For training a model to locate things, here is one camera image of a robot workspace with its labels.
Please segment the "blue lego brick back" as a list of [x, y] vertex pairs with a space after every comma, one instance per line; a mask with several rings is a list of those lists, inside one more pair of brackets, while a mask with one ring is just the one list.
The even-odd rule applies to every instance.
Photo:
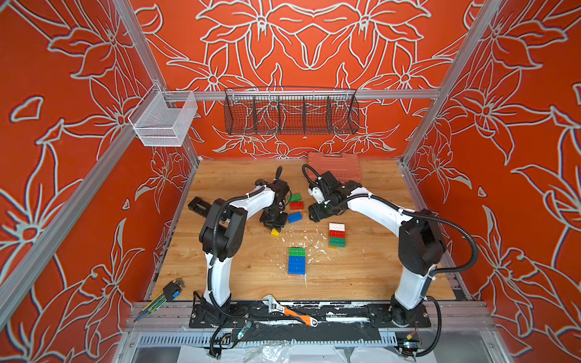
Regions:
[[289, 223], [299, 222], [303, 219], [303, 214], [301, 212], [291, 213], [287, 216]]

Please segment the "blue lego brick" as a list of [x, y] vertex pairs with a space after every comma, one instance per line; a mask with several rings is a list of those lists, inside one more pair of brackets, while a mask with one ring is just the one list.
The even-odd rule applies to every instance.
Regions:
[[290, 264], [287, 268], [289, 275], [305, 275], [306, 266], [304, 264]]
[[301, 212], [291, 213], [287, 216], [289, 223], [299, 222], [303, 219], [303, 214]]
[[288, 262], [290, 266], [305, 266], [307, 264], [306, 257], [289, 256]]

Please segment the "wide red lego brick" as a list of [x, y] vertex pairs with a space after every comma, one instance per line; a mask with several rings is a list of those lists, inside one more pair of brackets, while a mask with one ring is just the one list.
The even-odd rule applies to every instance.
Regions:
[[329, 237], [331, 237], [331, 238], [342, 238], [342, 239], [345, 239], [346, 238], [346, 233], [344, 231], [331, 230], [331, 231], [329, 231]]

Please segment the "white lego brick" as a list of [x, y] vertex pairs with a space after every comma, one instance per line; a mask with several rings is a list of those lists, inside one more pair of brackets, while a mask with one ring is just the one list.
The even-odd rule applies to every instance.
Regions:
[[345, 224], [341, 223], [329, 223], [329, 230], [330, 231], [346, 231]]

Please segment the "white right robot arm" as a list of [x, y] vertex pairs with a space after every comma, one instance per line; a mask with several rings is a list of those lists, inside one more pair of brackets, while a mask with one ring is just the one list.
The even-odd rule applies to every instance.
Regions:
[[309, 194], [316, 202], [308, 207], [313, 222], [339, 216], [350, 210], [368, 217], [398, 237], [398, 257], [402, 275], [393, 295], [395, 306], [403, 311], [415, 309], [426, 297], [433, 272], [445, 246], [434, 214], [416, 212], [373, 194], [356, 181], [342, 183], [331, 172], [322, 174], [305, 164], [302, 171], [309, 183]]

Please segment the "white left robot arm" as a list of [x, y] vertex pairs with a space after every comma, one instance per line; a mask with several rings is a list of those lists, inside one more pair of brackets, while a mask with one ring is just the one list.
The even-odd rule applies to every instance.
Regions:
[[199, 234], [207, 261], [204, 300], [224, 311], [231, 299], [230, 273], [235, 254], [244, 240], [249, 218], [259, 214], [260, 223], [269, 231], [280, 232], [287, 223], [287, 182], [257, 181], [254, 190], [211, 205]]

